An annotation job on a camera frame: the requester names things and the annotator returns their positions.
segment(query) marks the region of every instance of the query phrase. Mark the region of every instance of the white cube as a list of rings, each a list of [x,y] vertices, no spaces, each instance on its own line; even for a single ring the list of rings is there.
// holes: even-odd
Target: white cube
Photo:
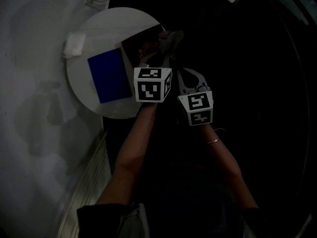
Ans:
[[[134,68],[137,102],[163,102],[172,83],[171,68]]]
[[[178,96],[183,112],[187,115],[190,126],[212,122],[212,92],[194,93]]]

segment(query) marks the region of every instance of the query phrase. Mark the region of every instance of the bracelet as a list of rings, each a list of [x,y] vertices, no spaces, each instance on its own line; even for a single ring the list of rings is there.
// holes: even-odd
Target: bracelet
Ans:
[[[210,141],[208,143],[205,143],[206,145],[212,145],[212,144],[215,144],[217,141],[219,140],[219,138],[213,140],[213,141]]]

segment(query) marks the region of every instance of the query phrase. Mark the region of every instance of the wrist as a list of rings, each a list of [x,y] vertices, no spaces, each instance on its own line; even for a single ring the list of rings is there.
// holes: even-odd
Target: wrist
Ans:
[[[199,125],[198,130],[204,143],[219,139],[217,133],[213,130],[210,124]]]
[[[155,114],[158,108],[157,103],[143,103],[139,114]]]

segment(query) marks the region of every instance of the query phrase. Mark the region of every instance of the white device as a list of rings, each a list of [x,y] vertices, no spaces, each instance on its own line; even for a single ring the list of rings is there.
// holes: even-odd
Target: white device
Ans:
[[[184,114],[190,126],[212,122],[213,99],[212,92],[199,92],[178,96]]]
[[[171,68],[134,68],[137,102],[163,102],[170,91],[171,83]]]
[[[196,72],[193,69],[189,68],[183,68],[185,71],[191,73],[193,76],[197,77],[198,79],[198,85],[195,85],[194,88],[188,88],[186,87],[182,74],[180,71],[177,71],[177,77],[178,77],[178,86],[179,86],[179,92],[180,94],[190,94],[190,93],[196,93],[196,92],[206,92],[210,91],[210,87],[208,87],[207,82],[205,80],[205,77],[202,76],[200,73]]]

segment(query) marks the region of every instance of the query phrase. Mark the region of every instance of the white wall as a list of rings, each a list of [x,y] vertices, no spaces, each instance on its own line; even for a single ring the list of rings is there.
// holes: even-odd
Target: white wall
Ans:
[[[0,226],[51,237],[101,118],[73,96],[60,58],[97,11],[83,0],[0,0]]]

